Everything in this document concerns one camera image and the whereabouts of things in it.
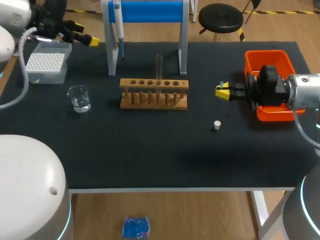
black tabletop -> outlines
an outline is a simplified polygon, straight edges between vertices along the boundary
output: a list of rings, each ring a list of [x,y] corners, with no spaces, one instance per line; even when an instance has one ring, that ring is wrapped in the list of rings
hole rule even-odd
[[[28,58],[35,48],[25,47]],[[297,73],[309,73],[295,42],[189,43],[187,76],[179,75],[177,43],[126,43],[116,77],[108,76],[104,44],[73,44],[64,84],[31,85],[14,107],[0,111],[0,134],[35,138],[60,158],[71,189],[294,187],[319,161],[293,122],[260,122],[246,102],[215,97],[220,81],[244,79],[245,52],[281,49]],[[120,109],[120,78],[189,80],[187,111]],[[91,109],[73,111],[67,91],[86,85]],[[22,89],[17,64],[1,97]],[[221,121],[218,132],[211,128]],[[313,137],[315,112],[300,117]]]

gray cable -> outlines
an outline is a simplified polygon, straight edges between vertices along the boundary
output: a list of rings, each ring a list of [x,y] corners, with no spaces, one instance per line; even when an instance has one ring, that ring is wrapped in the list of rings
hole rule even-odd
[[[312,140],[310,137],[308,137],[308,135],[302,129],[302,126],[301,126],[301,124],[299,122],[296,110],[293,109],[292,112],[293,112],[293,117],[294,117],[295,124],[296,124],[299,132],[301,133],[302,137],[304,137],[304,139],[307,140],[309,143],[311,143],[313,146],[315,146],[316,148],[320,149],[320,144],[317,143],[316,141]]]
[[[26,30],[24,32],[24,34],[22,34],[22,37],[20,38],[19,45],[18,45],[19,61],[20,61],[20,66],[21,66],[21,70],[22,70],[22,75],[23,75],[23,89],[22,89],[20,95],[16,97],[16,99],[0,105],[0,110],[9,108],[9,107],[17,104],[25,97],[25,95],[28,92],[29,78],[28,78],[28,73],[26,70],[26,63],[24,60],[24,47],[25,47],[25,43],[26,43],[26,37],[32,33],[35,33],[36,31],[37,31],[36,27],[32,27],[32,28],[29,28],[28,30]]]

blue stand crossbar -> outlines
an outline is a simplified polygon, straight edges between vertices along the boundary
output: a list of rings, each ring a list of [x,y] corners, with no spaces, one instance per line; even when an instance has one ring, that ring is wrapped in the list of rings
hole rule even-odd
[[[114,3],[109,1],[109,21],[115,23]],[[122,1],[124,23],[182,23],[182,1]]]

orange box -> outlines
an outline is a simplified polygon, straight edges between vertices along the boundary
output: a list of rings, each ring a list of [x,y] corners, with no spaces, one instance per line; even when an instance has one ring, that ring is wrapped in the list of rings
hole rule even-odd
[[[287,53],[283,50],[252,50],[245,53],[244,73],[252,74],[258,78],[263,65],[274,65],[277,73],[286,80],[291,74],[296,74]],[[297,115],[305,112],[296,110]],[[263,122],[288,122],[294,120],[292,111],[284,103],[281,106],[259,106],[257,117]]]

glass test tube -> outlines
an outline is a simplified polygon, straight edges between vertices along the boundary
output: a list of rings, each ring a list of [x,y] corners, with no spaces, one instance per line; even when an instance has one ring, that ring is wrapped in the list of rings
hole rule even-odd
[[[157,54],[155,56],[155,84],[158,86],[161,84],[162,80],[162,54]],[[160,88],[155,89],[156,93],[161,93]]]

